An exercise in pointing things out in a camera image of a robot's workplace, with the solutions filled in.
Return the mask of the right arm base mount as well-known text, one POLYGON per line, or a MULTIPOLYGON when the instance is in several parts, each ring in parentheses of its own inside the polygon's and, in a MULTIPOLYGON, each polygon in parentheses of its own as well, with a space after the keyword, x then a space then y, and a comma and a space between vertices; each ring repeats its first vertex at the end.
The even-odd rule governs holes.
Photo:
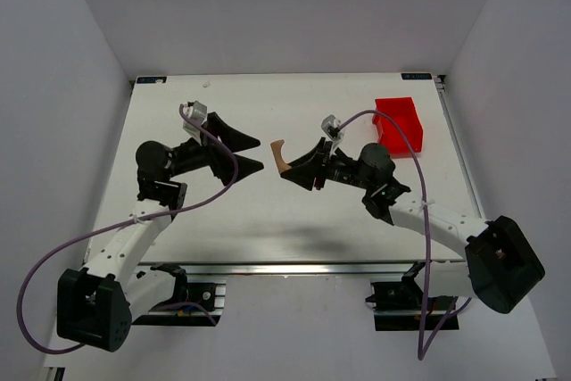
MULTIPOLYGON (((420 327, 421 294, 417 286, 402 282, 371 283, 365 304, 374 312, 377 332, 413 332, 420 327)), ((433 330, 452 302, 450 297, 428 299, 426 330, 433 330)), ((441 330, 459 330, 458 317, 449 317, 441 330)))

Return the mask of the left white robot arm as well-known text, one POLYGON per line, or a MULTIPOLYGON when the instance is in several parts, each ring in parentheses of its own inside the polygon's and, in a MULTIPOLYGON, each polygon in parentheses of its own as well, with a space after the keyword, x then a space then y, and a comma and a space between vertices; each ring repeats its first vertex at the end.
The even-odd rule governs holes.
POLYGON ((188 304, 186 271, 170 263, 140 269, 159 235, 182 212, 187 185, 177 176, 205 167, 224 187, 256 173, 262 162, 241 156, 260 146, 226 124, 217 113, 181 108, 189 139, 175 147, 143 142, 136 151, 137 202, 126 225, 80 269, 66 269, 57 285, 56 332, 63 339, 114 352, 131 325, 152 310, 188 304))

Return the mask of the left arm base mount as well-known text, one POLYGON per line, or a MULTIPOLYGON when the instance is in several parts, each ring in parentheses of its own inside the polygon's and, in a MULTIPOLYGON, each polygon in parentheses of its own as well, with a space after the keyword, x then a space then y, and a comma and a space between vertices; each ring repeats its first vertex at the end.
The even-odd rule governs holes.
POLYGON ((151 327, 215 327, 225 307, 227 280, 190 276, 186 291, 155 304, 134 322, 151 327))

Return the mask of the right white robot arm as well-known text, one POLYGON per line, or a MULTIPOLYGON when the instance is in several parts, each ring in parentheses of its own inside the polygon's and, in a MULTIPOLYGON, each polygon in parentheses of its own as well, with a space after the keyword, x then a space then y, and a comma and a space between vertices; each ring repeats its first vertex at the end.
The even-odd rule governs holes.
POLYGON ((510 313, 544 278, 545 269, 519 225, 511 218, 470 218, 413 193, 393 175, 395 164, 379 143, 363 146, 354 160, 321 138, 304 156, 285 162, 283 141, 271 143, 280 177, 311 190, 328 180, 360 188, 362 203, 374 218, 408 229, 443 245, 461 262, 433 262, 404 276, 415 291, 430 281, 429 296, 480 300, 500 314, 510 313))

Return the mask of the natural wooden arch block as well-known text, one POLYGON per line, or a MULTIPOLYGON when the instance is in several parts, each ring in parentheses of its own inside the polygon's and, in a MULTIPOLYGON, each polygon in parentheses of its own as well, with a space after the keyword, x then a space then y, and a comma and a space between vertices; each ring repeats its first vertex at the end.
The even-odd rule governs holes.
POLYGON ((270 143, 270 149, 277 167, 277 171, 279 174, 283 174, 286 171, 289 171, 292 166, 287 163, 282 155, 282 149, 285 144, 284 139, 279 139, 270 143))

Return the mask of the red plastic bin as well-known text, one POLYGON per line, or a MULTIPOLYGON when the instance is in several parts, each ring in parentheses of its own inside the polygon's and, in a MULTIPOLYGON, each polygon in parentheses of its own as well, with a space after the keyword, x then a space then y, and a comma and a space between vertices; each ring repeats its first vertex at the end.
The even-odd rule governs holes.
MULTIPOLYGON (((422 151, 424 130, 420 123, 416 106, 411 97, 377 98, 376 110, 393 120, 415 154, 422 151)), ((409 147, 397 128, 384 116, 375 116, 372 120, 377 129, 378 142, 392 157, 410 157, 409 147)))

